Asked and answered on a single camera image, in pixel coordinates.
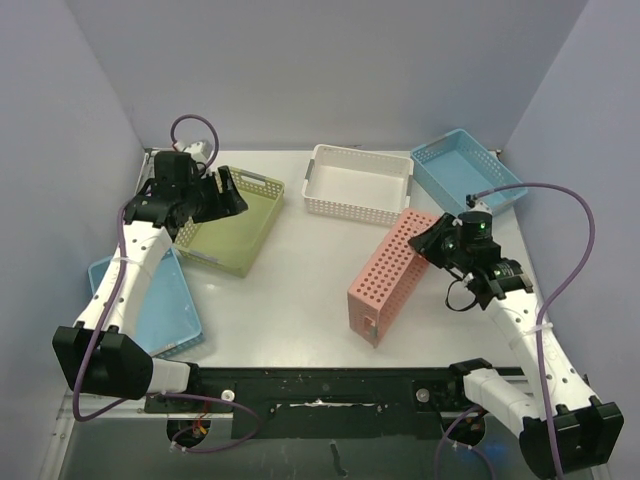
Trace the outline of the white perforated plastic basket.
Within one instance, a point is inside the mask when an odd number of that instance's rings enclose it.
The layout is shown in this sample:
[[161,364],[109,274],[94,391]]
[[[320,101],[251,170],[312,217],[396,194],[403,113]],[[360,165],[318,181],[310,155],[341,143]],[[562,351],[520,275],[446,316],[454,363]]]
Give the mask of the white perforated plastic basket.
[[412,173],[406,157],[318,144],[301,194],[310,214],[391,226],[409,207]]

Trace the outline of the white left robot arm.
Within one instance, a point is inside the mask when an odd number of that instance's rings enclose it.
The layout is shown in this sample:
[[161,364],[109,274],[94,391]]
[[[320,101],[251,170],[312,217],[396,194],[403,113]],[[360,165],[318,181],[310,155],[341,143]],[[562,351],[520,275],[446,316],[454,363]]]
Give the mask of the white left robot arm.
[[204,387],[189,363],[152,357],[134,339],[146,293],[179,231],[247,211],[231,170],[204,173],[188,153],[161,151],[153,172],[116,217],[117,248],[102,281],[52,346],[65,380],[82,393],[137,400],[167,394],[180,410],[200,405]]

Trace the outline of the green perforated plastic basket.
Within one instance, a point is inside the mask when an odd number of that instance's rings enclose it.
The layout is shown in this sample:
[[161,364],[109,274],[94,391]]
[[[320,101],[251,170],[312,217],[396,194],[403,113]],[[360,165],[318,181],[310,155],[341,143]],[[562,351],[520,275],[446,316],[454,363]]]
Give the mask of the green perforated plastic basket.
[[230,172],[248,210],[207,223],[188,222],[174,248],[188,259],[244,278],[284,205],[285,184],[239,168],[232,167]]

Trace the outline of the blue basket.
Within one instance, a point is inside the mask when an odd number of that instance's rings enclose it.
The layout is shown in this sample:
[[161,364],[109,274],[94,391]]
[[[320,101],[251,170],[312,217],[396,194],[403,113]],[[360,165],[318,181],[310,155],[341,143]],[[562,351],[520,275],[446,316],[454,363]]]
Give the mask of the blue basket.
[[204,340],[201,320],[174,250],[156,268],[134,341],[152,357],[169,359]]
[[504,185],[510,190],[492,193],[481,200],[500,214],[527,194],[521,181],[463,129],[446,133],[410,152],[417,184],[448,213],[467,209],[466,197]]

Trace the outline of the pink perforated plastic basket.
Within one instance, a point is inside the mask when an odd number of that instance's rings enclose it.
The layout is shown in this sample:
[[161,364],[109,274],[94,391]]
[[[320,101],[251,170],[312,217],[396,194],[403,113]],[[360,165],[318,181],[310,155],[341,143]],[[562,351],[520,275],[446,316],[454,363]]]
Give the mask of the pink perforated plastic basket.
[[349,326],[372,347],[379,346],[429,268],[409,240],[437,220],[435,215],[405,209],[349,287]]

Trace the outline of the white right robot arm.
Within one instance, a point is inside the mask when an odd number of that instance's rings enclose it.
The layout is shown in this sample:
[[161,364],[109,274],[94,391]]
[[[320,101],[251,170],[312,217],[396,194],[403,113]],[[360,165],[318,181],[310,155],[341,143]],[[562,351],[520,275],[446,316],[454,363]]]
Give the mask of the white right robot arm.
[[517,438],[540,479],[605,464],[623,415],[578,374],[522,265],[503,256],[494,241],[492,220],[481,211],[444,214],[408,244],[473,294],[507,341],[531,392],[522,393],[488,362],[475,359],[457,364],[460,375],[445,384],[446,399],[459,409],[474,403],[491,413]]

